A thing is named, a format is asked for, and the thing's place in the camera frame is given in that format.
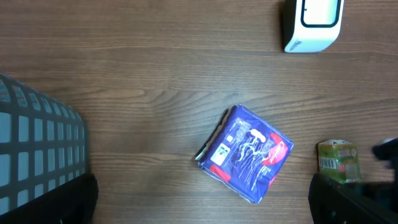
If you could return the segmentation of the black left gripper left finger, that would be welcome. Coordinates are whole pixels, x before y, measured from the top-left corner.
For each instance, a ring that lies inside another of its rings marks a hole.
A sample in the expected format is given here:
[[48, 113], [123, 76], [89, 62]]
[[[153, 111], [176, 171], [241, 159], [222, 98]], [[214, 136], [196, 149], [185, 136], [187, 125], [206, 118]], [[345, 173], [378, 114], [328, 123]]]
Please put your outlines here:
[[91, 223], [98, 195], [95, 175], [82, 174], [1, 215], [1, 223]]

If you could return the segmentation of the purple pad package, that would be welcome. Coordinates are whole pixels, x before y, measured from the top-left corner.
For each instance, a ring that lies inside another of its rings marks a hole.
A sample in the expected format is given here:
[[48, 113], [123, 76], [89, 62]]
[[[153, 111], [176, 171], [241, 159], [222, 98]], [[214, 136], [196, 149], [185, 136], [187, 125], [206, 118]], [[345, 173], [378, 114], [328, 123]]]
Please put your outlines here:
[[260, 203], [294, 142], [243, 105], [227, 110], [195, 160], [212, 178], [251, 203]]

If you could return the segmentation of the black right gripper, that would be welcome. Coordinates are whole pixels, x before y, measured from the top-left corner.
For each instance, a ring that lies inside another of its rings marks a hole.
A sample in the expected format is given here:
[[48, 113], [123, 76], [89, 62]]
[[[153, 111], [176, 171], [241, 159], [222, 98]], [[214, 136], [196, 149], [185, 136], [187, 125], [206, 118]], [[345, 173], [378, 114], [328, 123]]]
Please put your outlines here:
[[358, 195], [370, 198], [383, 207], [397, 211], [397, 138], [385, 139], [372, 147], [379, 161], [386, 161], [387, 168], [394, 171], [393, 182], [357, 182], [345, 184]]

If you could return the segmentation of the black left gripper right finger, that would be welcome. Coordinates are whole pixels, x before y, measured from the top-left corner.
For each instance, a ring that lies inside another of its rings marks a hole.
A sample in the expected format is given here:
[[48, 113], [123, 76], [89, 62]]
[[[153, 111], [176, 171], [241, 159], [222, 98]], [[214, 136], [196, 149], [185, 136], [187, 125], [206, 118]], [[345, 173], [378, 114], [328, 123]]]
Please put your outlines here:
[[308, 202], [316, 224], [397, 224], [397, 181], [341, 184], [314, 174]]

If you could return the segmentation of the green yellow snack packet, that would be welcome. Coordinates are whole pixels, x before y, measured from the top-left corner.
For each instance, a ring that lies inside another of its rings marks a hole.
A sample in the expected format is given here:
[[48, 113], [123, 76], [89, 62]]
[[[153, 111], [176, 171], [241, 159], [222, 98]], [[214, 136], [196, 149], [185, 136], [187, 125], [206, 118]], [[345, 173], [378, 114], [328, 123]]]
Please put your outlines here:
[[347, 184], [361, 180], [358, 150], [349, 141], [331, 139], [317, 144], [318, 172]]

